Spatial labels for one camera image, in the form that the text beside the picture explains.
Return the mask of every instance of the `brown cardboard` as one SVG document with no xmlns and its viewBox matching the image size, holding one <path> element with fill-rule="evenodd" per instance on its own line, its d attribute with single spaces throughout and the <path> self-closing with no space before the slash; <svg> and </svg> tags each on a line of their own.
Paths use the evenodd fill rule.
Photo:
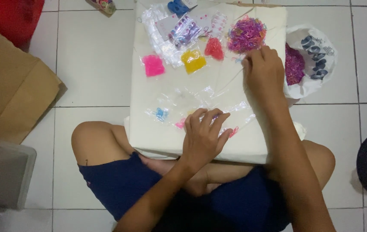
<svg viewBox="0 0 367 232">
<path fill-rule="evenodd" d="M 63 86 L 39 58 L 0 35 L 0 141 L 20 144 Z"/>
</svg>

